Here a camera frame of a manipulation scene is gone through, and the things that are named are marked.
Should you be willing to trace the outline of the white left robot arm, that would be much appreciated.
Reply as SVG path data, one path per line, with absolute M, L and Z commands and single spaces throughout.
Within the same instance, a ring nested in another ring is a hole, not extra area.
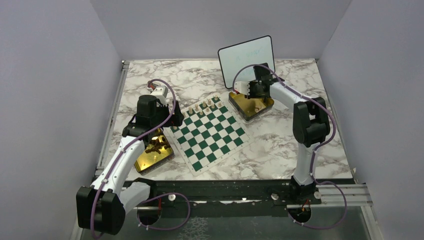
M 138 157 L 144 152 L 157 129 L 179 127 L 183 123 L 179 103 L 174 98 L 172 109 L 155 95 L 142 95 L 137 111 L 122 132 L 120 146 L 101 175 L 76 193 L 78 226 L 90 230 L 93 239 L 103 234 L 116 235 L 126 215 L 141 202 L 152 205 L 157 191 L 148 184 L 124 182 Z

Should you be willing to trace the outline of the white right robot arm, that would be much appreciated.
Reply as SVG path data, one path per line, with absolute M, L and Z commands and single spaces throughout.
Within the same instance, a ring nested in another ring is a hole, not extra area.
M 292 131 L 298 142 L 297 163 L 290 179 L 289 199 L 300 204 L 314 194 L 316 148 L 326 141 L 330 121 L 322 97 L 311 98 L 287 86 L 271 72 L 267 63 L 253 66 L 255 79 L 248 83 L 247 98 L 271 98 L 293 113 Z

